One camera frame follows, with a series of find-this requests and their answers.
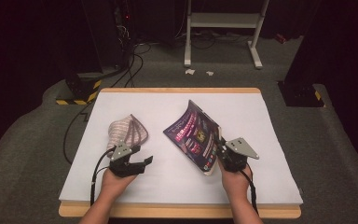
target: gray carpet floor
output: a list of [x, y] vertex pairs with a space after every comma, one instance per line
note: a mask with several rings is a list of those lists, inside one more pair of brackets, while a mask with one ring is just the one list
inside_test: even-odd
[[[283, 80], [301, 39], [282, 45], [260, 39], [264, 65], [256, 70], [244, 41], [193, 41], [194, 75], [183, 67], [184, 47], [142, 45], [144, 64], [135, 87], [256, 87], [263, 94], [282, 150], [304, 204], [297, 219], [264, 219], [265, 223], [358, 223], [358, 155], [351, 145], [323, 85], [315, 85], [326, 107], [287, 107], [277, 81]], [[132, 72], [141, 66], [135, 58]], [[119, 76], [105, 79], [109, 87]], [[128, 76], [118, 82], [123, 87]], [[60, 217], [58, 200], [70, 164], [62, 153], [65, 131], [83, 105], [56, 105], [61, 81], [43, 95], [43, 104], [20, 117], [0, 140], [0, 223], [77, 223]], [[92, 111], [92, 105], [86, 112]], [[69, 130], [65, 147], [72, 159], [86, 128], [84, 116]], [[114, 218], [114, 223], [232, 223], [231, 220]]]

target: paper scrap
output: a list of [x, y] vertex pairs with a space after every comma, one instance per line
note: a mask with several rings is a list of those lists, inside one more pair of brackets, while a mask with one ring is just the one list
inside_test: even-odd
[[190, 75], [194, 75], [194, 72], [195, 72], [196, 70], [193, 70], [193, 69], [187, 69], [186, 70], [186, 74], [190, 74]]

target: white metal frame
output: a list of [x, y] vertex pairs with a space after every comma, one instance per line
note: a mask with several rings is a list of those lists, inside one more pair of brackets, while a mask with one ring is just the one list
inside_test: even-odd
[[266, 17], [269, 0], [264, 0], [260, 13], [192, 13], [191, 0], [188, 0], [187, 28], [185, 47], [185, 67], [191, 65], [191, 27], [223, 27], [223, 28], [254, 28], [253, 40], [248, 41], [248, 47], [257, 69], [263, 67], [255, 45]]

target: white paper sheet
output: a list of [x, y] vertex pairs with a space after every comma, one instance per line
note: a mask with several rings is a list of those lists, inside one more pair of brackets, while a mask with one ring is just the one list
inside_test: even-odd
[[[260, 156], [259, 160], [248, 159], [254, 171], [258, 204], [303, 203], [260, 93], [101, 92], [60, 200], [90, 201], [91, 177], [106, 150], [108, 127], [111, 122], [133, 114], [149, 131], [149, 138], [141, 151], [131, 156], [131, 161], [143, 161], [149, 156], [154, 159], [118, 202], [228, 203], [217, 164], [212, 175], [204, 175], [162, 132], [183, 115], [189, 99], [222, 127], [226, 140], [243, 137]], [[100, 167], [108, 162], [104, 159]], [[101, 178], [99, 174], [96, 197]]]

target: book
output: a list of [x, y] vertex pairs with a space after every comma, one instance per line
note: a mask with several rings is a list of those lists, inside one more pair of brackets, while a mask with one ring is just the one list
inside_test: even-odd
[[215, 140], [221, 139], [221, 129], [193, 101], [188, 101], [182, 117], [163, 132], [203, 173], [213, 172], [217, 158]]

